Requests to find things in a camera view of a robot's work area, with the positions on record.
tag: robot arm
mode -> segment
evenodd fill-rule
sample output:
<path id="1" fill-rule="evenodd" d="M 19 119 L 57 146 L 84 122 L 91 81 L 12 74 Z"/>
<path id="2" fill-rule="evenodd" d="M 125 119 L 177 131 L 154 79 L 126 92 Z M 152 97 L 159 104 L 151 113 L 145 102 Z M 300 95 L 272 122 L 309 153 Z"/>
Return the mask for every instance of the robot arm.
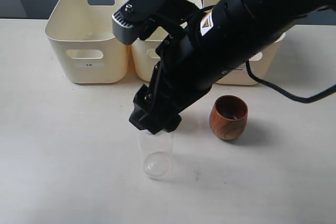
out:
<path id="1" fill-rule="evenodd" d="M 220 0 L 209 13 L 187 0 L 129 0 L 113 15 L 122 43 L 145 40 L 159 26 L 169 33 L 156 49 L 161 61 L 149 86 L 134 97 L 130 122 L 152 134 L 174 131 L 179 113 L 213 83 L 320 8 L 336 10 L 336 0 Z"/>

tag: wooden cup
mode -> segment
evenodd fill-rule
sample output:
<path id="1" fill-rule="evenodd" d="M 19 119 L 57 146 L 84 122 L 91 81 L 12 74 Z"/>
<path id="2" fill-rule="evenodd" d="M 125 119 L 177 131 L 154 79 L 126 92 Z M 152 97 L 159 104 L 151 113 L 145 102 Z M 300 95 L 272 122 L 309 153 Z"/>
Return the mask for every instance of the wooden cup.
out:
<path id="1" fill-rule="evenodd" d="M 235 140 L 246 127 L 247 112 L 247 105 L 241 98 L 234 95 L 219 97 L 211 110 L 210 128 L 222 140 Z"/>

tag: yellow warning sticker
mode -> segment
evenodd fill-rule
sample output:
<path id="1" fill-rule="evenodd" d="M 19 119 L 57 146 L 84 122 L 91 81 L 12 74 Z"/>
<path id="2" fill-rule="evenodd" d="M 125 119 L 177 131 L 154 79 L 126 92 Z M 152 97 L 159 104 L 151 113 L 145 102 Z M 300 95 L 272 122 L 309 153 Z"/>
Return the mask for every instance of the yellow warning sticker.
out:
<path id="1" fill-rule="evenodd" d="M 204 36 L 213 27 L 214 27 L 214 23 L 212 21 L 212 12 L 209 12 L 201 20 L 201 35 Z"/>

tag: clear plastic cup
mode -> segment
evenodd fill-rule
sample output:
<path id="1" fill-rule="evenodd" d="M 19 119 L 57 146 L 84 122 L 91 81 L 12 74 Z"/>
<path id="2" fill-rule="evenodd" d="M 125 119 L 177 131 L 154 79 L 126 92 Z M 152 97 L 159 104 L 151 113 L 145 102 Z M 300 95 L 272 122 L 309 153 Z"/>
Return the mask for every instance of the clear plastic cup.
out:
<path id="1" fill-rule="evenodd" d="M 141 131 L 138 139 L 141 152 L 141 166 L 152 179 L 163 179 L 173 170 L 173 133 L 161 131 L 155 135 Z"/>

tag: cream plastic bin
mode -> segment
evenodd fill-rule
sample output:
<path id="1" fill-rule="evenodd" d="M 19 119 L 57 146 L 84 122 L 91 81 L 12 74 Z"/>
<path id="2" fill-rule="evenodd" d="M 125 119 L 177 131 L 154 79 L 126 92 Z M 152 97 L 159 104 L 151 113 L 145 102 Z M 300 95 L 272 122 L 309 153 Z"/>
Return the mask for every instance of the cream plastic bin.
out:
<path id="1" fill-rule="evenodd" d="M 220 0 L 203 0 L 203 6 L 215 5 Z M 285 38 L 283 34 L 276 42 L 265 48 L 260 53 L 250 59 L 250 66 L 253 74 L 259 78 L 265 77 L 278 49 Z M 217 81 L 218 84 L 235 84 L 235 85 L 255 85 L 256 81 L 248 76 L 245 64 L 239 66 L 234 71 Z"/>
<path id="2" fill-rule="evenodd" d="M 188 0 L 198 8 L 202 8 L 202 0 Z M 132 54 L 137 75 L 144 81 L 149 82 L 152 77 L 153 68 L 160 57 L 155 53 L 155 49 L 164 40 L 168 33 L 159 27 L 147 40 L 137 39 L 132 44 Z"/>
<path id="3" fill-rule="evenodd" d="M 117 82 L 126 75 L 129 47 L 113 35 L 112 15 L 127 0 L 90 1 L 59 0 L 45 32 L 70 81 Z"/>

